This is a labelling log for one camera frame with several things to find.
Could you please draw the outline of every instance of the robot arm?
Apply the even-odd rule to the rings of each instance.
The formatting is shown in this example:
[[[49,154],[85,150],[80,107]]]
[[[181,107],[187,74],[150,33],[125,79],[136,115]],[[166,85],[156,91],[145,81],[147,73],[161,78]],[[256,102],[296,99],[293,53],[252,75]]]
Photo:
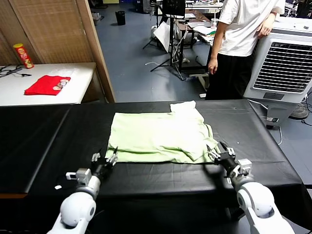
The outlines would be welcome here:
[[[248,159],[235,161],[233,148],[220,143],[226,151],[212,153],[214,162],[227,172],[237,192],[237,201],[245,212],[251,228],[251,234],[294,234],[290,224],[282,217],[274,203],[274,196],[269,188],[255,182],[252,175],[252,163]]]
[[[92,157],[93,171],[79,169],[75,173],[66,173],[69,180],[77,180],[76,192],[66,198],[60,207],[60,213],[48,234],[84,234],[96,211],[95,199],[101,181],[117,162],[117,149],[110,158],[101,157],[100,152]]]

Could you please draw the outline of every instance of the pringles can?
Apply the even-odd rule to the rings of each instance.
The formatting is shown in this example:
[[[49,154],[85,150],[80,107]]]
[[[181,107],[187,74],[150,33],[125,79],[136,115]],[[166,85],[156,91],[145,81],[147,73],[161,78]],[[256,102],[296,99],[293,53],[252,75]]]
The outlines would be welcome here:
[[[19,43],[19,44],[15,44],[13,45],[13,47],[15,48],[15,50],[17,51],[17,53],[19,54],[19,57],[21,58],[21,60],[23,61],[25,67],[27,69],[29,68],[33,68],[34,67],[34,64],[31,62],[31,59],[30,57],[28,56],[25,48],[24,48],[24,45],[22,43]]]

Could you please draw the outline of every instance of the black trash can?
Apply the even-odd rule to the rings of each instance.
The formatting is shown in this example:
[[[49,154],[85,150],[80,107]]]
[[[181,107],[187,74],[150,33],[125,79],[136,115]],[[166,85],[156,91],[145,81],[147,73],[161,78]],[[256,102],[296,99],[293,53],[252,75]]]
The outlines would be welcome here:
[[[117,24],[118,25],[125,25],[126,24],[126,17],[124,11],[116,11],[116,18],[117,18]]]

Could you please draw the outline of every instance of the air cooler grille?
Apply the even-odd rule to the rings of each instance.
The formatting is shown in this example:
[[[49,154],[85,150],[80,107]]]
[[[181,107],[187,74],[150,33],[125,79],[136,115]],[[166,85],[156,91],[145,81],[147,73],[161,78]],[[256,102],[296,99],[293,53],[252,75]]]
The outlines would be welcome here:
[[[302,93],[312,79],[312,46],[272,43],[255,89]]]

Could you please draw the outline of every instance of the man's hand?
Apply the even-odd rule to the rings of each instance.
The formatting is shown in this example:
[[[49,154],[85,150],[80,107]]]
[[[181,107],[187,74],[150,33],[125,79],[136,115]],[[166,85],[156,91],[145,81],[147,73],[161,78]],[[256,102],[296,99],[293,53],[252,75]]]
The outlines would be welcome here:
[[[214,75],[218,69],[218,60],[216,58],[211,58],[208,63],[209,72]]]
[[[270,34],[273,28],[275,17],[276,17],[276,13],[271,12],[268,18],[260,24],[260,26],[257,29],[257,32],[259,32],[258,38],[262,38]]]

